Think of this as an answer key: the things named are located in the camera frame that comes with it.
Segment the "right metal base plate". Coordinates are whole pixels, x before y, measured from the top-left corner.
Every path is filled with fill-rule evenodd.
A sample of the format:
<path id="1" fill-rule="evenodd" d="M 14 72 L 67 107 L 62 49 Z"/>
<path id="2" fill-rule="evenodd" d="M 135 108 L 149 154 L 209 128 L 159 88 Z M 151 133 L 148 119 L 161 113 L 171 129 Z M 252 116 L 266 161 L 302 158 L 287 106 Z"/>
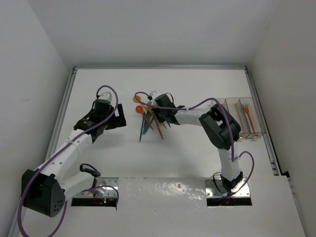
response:
<path id="1" fill-rule="evenodd" d="M 232 190 L 232 198 L 250 198 L 250 190 L 248 183 L 245 182 L 246 179 L 243 178 Z M 228 193 L 222 184 L 220 177 L 215 178 L 205 178 L 205 192 L 207 198 L 224 198 L 230 193 Z"/>

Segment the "metal base plate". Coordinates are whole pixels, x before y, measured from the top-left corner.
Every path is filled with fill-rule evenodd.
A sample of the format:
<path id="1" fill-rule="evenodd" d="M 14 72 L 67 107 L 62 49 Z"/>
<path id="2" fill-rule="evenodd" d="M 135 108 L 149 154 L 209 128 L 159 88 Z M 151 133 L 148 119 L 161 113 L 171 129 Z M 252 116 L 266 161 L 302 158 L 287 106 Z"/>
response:
<path id="1" fill-rule="evenodd" d="M 111 188 L 111 186 L 114 187 L 116 190 L 119 190 L 119 179 L 115 177 L 99 177 L 95 179 L 92 186 L 101 186 L 101 188 L 95 189 L 93 191 L 78 193 L 73 198 L 93 199 L 93 197 L 96 197 L 116 199 L 117 193 L 113 188 Z"/>
<path id="2" fill-rule="evenodd" d="M 243 178 L 232 190 L 232 198 L 250 198 L 250 190 L 248 183 L 245 182 L 246 179 Z M 220 177 L 215 178 L 205 178 L 205 192 L 207 198 L 224 198 L 230 193 L 228 193 L 222 184 Z"/>

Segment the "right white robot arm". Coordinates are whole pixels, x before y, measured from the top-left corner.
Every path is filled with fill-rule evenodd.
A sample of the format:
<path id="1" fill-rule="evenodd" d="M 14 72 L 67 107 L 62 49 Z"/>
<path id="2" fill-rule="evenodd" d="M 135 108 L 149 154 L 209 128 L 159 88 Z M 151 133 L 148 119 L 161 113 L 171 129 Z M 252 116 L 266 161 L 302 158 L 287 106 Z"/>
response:
<path id="1" fill-rule="evenodd" d="M 148 98 L 159 122 L 196 125 L 204 129 L 212 145 L 218 149 L 222 185 L 230 193 L 243 179 L 235 151 L 235 142 L 241 132 L 239 123 L 219 103 L 211 108 L 186 109 L 184 106 L 176 107 L 166 93 L 154 91 Z"/>

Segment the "orange spoon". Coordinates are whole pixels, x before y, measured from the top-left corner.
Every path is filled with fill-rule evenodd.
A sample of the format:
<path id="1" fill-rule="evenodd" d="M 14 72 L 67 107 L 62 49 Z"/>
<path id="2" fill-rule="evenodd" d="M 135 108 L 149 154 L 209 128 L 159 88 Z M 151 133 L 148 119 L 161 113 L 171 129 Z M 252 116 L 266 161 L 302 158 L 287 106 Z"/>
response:
<path id="1" fill-rule="evenodd" d="M 150 127 L 151 129 L 154 129 L 154 128 L 152 127 L 150 121 L 147 119 L 146 114 L 144 113 L 143 107 L 142 107 L 141 105 L 138 105 L 138 106 L 136 106 L 136 109 L 135 109 L 135 110 L 136 110 L 136 112 L 140 113 L 140 114 L 143 116 L 143 118 L 145 119 L 145 121 L 146 121 L 146 123 L 149 125 L 149 127 Z"/>

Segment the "clear container middle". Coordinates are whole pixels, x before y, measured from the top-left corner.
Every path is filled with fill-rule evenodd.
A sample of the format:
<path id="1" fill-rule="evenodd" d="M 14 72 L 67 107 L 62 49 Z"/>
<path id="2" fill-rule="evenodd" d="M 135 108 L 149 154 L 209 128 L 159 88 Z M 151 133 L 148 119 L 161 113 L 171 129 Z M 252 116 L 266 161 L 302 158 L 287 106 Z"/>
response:
<path id="1" fill-rule="evenodd" d="M 227 98 L 226 99 L 228 111 L 232 115 L 232 117 L 238 122 L 240 125 L 240 132 L 239 132 L 239 138 L 243 139 L 243 129 L 239 117 L 239 109 L 240 109 L 240 100 L 237 97 L 234 98 Z"/>

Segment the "clear container right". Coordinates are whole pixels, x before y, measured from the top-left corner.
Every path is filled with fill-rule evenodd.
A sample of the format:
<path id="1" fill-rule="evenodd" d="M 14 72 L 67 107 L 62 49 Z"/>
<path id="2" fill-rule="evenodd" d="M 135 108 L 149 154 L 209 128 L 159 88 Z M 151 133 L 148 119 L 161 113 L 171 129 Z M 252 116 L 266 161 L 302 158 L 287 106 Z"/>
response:
<path id="1" fill-rule="evenodd" d="M 249 131 L 249 126 L 245 117 L 245 113 L 241 107 L 240 121 L 241 121 L 242 129 L 243 129 L 243 137 L 245 139 L 250 139 L 250 140 L 260 139 L 261 137 L 263 137 L 263 135 L 265 135 L 266 130 L 263 126 L 262 119 L 259 117 L 259 113 L 256 109 L 253 98 L 240 97 L 239 100 L 240 100 L 240 105 L 242 104 L 249 105 L 252 121 L 254 123 L 255 131 L 256 131 L 256 133 L 252 133 Z"/>

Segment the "dark blue knife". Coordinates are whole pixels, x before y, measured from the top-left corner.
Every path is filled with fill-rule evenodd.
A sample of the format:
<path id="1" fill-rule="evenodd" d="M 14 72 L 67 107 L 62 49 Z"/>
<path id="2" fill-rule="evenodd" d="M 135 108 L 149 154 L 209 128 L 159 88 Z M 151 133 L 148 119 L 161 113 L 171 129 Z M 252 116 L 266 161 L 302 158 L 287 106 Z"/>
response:
<path id="1" fill-rule="evenodd" d="M 142 123 L 141 123 L 141 129 L 140 129 L 140 135 L 139 135 L 139 142 L 141 142 L 142 139 L 142 135 L 143 135 L 143 128 L 144 128 L 144 124 L 145 124 L 145 119 L 142 118 Z"/>

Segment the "yellow spoon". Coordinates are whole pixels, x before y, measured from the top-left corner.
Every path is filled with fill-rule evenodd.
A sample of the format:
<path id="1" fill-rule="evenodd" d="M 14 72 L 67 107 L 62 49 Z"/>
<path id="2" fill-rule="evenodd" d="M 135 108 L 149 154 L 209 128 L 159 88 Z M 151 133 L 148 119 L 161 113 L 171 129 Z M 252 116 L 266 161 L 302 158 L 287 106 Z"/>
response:
<path id="1" fill-rule="evenodd" d="M 135 103 L 140 104 L 140 105 L 141 105 L 145 110 L 147 110 L 149 113 L 154 114 L 150 106 L 145 105 L 145 104 L 142 103 L 140 96 L 138 96 L 138 95 L 134 96 L 134 97 L 133 97 L 133 101 L 134 101 Z"/>

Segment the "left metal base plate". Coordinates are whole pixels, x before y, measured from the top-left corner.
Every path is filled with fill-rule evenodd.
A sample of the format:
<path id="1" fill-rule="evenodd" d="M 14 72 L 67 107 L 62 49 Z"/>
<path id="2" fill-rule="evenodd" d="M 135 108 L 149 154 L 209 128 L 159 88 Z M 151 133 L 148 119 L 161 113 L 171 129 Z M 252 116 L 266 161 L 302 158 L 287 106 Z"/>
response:
<path id="1" fill-rule="evenodd" d="M 116 190 L 119 190 L 119 179 L 115 177 L 99 177 L 95 179 L 92 186 L 101 186 L 101 188 L 95 189 L 93 191 L 78 193 L 73 198 L 93 199 L 93 197 L 96 197 L 116 199 L 117 193 L 113 188 L 111 188 L 111 186 L 114 187 Z"/>

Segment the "orange fork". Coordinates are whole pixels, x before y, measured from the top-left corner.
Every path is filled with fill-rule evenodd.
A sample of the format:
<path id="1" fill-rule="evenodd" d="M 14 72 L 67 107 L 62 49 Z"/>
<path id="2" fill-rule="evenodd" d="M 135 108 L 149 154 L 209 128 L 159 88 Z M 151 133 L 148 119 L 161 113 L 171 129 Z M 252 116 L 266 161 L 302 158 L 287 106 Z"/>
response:
<path id="1" fill-rule="evenodd" d="M 256 133 L 256 131 L 255 131 L 255 126 L 254 126 L 254 123 L 253 123 L 253 121 L 252 121 L 252 117 L 251 117 L 251 114 L 250 114 L 249 105 L 248 105 L 248 104 L 245 104 L 245 105 L 244 105 L 244 109 L 245 109 L 245 113 L 246 113 L 247 116 L 248 116 L 248 119 L 249 119 L 251 128 L 252 128 L 252 130 L 253 130 L 253 133 Z"/>

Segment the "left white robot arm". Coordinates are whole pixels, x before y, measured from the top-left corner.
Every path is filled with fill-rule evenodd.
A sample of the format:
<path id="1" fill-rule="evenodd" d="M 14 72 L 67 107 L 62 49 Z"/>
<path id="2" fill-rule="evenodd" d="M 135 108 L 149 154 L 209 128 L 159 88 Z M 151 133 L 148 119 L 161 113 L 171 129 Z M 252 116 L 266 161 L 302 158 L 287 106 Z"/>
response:
<path id="1" fill-rule="evenodd" d="M 122 104 L 111 105 L 108 99 L 96 99 L 93 108 L 74 126 L 62 147 L 36 170 L 28 169 L 22 176 L 23 207 L 55 217 L 65 202 L 91 188 L 100 173 L 79 168 L 68 177 L 70 168 L 80 154 L 92 145 L 105 130 L 126 126 Z"/>

